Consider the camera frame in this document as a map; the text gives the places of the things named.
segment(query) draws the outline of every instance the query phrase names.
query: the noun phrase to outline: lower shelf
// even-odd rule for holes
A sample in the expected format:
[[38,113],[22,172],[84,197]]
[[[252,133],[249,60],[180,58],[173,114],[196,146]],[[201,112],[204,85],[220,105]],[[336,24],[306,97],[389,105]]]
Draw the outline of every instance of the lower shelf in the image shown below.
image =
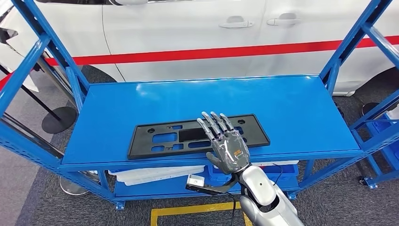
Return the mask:
[[[215,182],[209,180],[207,171],[196,174],[205,178],[205,183],[213,186],[220,186],[224,182]],[[206,194],[189,191],[185,189],[187,176],[171,178],[166,180],[154,181],[134,186],[126,186],[123,182],[116,182],[115,194],[119,201],[142,200],[142,199],[162,199],[162,198],[180,198],[193,196],[206,196]],[[299,188],[296,177],[290,177],[286,180],[279,180],[278,186],[282,191],[294,191]],[[236,184],[230,191],[232,194],[240,193],[240,185]]]
[[[381,120],[386,120],[390,119],[386,114],[382,115],[379,119]],[[384,129],[388,128],[391,126],[392,122],[373,122],[373,123],[367,123],[366,126],[368,130],[370,131],[372,136],[375,136],[376,134],[380,133]],[[384,158],[388,162],[388,164],[395,170],[399,170],[399,142],[392,143],[391,145],[388,145],[384,147],[383,149],[380,150],[381,153],[383,154]]]

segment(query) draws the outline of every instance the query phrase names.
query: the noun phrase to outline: rectangular slot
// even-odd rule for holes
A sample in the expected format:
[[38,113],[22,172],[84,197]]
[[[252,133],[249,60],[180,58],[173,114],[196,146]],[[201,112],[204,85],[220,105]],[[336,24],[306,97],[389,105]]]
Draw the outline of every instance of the rectangular slot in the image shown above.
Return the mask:
[[179,142],[207,139],[202,128],[179,130]]
[[234,127],[234,129],[235,129],[235,130],[238,130],[238,132],[239,132],[241,135],[244,134],[244,131],[242,130],[242,127],[241,127],[241,126],[236,126],[236,127]]
[[183,129],[183,126],[182,125],[172,126],[172,129]]
[[152,137],[152,142],[156,143],[165,143],[165,142],[173,142],[177,141],[177,133],[163,133],[156,134]]
[[209,140],[191,142],[188,144],[189,148],[209,147],[209,146],[211,146],[211,142]]
[[183,144],[173,145],[172,150],[183,150]]
[[154,147],[152,147],[152,148],[151,148],[151,151],[152,151],[152,152],[162,152],[164,149],[165,149],[165,146],[160,145],[160,146],[154,146]]

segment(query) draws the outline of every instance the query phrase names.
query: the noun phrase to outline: black stanchion base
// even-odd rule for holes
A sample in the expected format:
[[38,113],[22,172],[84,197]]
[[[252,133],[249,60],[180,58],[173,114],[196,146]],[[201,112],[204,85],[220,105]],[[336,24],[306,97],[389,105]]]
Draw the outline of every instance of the black stanchion base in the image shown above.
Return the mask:
[[362,106],[362,116],[367,114],[367,112],[371,111],[375,106],[377,106],[379,103],[374,103],[370,102]]
[[61,119],[60,121],[48,113],[41,122],[42,129],[50,134],[59,133],[71,127],[77,117],[76,110],[71,107],[59,107],[53,112]]

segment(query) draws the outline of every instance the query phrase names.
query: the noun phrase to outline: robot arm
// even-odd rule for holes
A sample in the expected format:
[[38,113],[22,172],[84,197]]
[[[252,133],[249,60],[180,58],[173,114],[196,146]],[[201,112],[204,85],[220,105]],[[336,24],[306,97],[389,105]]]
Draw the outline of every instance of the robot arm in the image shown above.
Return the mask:
[[245,190],[239,200],[241,209],[254,225],[303,226],[295,207],[260,167],[246,168],[239,182]]
[[231,180],[223,186],[212,187],[204,184],[204,178],[189,175],[186,188],[210,195],[223,194],[236,183],[240,183],[241,209],[256,226],[303,226],[292,203],[281,189],[268,179],[265,172],[249,162],[248,147],[229,119],[211,112],[216,123],[206,112],[197,122],[204,129],[217,157],[207,153],[209,161],[224,174],[231,174]]

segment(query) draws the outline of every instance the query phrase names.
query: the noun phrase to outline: blue metal shelf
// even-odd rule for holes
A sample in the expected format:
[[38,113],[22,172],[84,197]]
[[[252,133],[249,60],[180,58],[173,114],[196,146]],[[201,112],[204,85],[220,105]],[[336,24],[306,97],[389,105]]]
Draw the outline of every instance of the blue metal shelf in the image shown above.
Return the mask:
[[[69,78],[80,115],[62,159],[51,153],[54,147],[4,116],[0,119],[0,145],[115,203],[118,209],[123,209],[126,200],[201,195],[177,186],[185,184],[186,177],[136,186],[117,183],[115,192],[110,191],[105,170],[208,165],[203,153],[129,161],[128,144],[139,124],[191,120],[202,111],[254,113],[271,145],[251,148],[252,162],[308,161],[302,182],[298,184],[295,177],[278,182],[291,192],[289,197],[381,149],[390,159],[387,146],[399,140],[399,123],[365,142],[357,132],[398,102],[399,90],[349,128],[331,99],[340,66],[366,34],[399,67],[399,52],[373,27],[391,0],[370,1],[318,76],[112,84],[89,84],[34,1],[12,1],[39,40],[0,91],[0,113],[47,48]],[[312,174],[314,160],[322,158],[336,161]],[[397,162],[391,159],[390,164]],[[97,170],[101,185],[80,173],[82,170]],[[395,177],[399,177],[398,170],[381,175],[379,180]]]
[[129,161],[127,151],[136,125],[191,120],[212,110],[256,114],[271,145],[251,148],[253,162],[362,154],[318,76],[113,83],[90,86],[62,168],[207,165],[204,153]]

